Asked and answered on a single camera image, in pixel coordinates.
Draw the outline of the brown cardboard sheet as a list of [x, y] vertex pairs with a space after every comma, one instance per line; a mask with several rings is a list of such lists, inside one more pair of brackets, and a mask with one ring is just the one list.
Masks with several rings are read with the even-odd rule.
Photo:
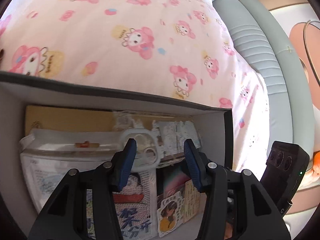
[[50, 129], [66, 132], [118, 132], [128, 128], [151, 130], [157, 121], [174, 121], [173, 116], [95, 111], [61, 107], [29, 105], [25, 109], [24, 133], [32, 129]]

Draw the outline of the black Smart Deal box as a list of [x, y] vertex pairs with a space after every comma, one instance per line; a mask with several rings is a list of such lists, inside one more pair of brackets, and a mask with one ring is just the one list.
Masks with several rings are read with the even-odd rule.
[[190, 181], [185, 161], [156, 169], [157, 203], [180, 192], [184, 197], [185, 184]]

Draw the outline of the black storage box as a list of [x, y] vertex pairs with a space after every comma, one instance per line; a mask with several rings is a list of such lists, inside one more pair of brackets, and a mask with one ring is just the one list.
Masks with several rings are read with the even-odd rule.
[[233, 162], [231, 111], [125, 90], [1, 72], [1, 229], [29, 235], [53, 189], [71, 168], [94, 169], [137, 142], [133, 170], [154, 171], [163, 153], [152, 122], [177, 120], [207, 157]]

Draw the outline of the pink cartoon print bedspread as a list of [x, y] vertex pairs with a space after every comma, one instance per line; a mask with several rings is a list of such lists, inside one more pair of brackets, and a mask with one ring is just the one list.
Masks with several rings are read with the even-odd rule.
[[6, 72], [230, 108], [233, 169], [265, 171], [266, 84], [212, 0], [12, 0], [1, 48]]

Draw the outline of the orange babi sticker card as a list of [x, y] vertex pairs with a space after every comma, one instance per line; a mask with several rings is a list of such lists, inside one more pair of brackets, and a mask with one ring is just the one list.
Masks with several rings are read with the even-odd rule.
[[187, 181], [184, 188], [184, 223], [199, 213], [200, 196], [201, 194], [193, 185], [192, 180]]

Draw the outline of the cartoon girl sticker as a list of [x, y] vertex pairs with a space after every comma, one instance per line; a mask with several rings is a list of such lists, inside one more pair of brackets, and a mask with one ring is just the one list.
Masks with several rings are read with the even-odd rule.
[[184, 221], [184, 199], [180, 191], [164, 198], [157, 210], [157, 231], [160, 238], [176, 230]]

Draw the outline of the grey padded headboard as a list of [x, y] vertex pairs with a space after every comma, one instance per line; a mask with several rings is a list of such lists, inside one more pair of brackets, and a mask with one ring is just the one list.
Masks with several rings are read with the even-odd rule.
[[315, 118], [300, 59], [285, 31], [258, 0], [213, 0], [236, 51], [264, 79], [270, 139], [299, 145], [313, 155]]

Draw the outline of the white phone case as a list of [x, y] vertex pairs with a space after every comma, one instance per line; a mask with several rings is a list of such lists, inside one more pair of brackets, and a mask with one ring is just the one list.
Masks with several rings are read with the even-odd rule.
[[157, 138], [147, 129], [130, 128], [121, 133], [119, 140], [124, 146], [131, 138], [135, 139], [137, 144], [132, 172], [143, 172], [156, 168], [163, 158]]

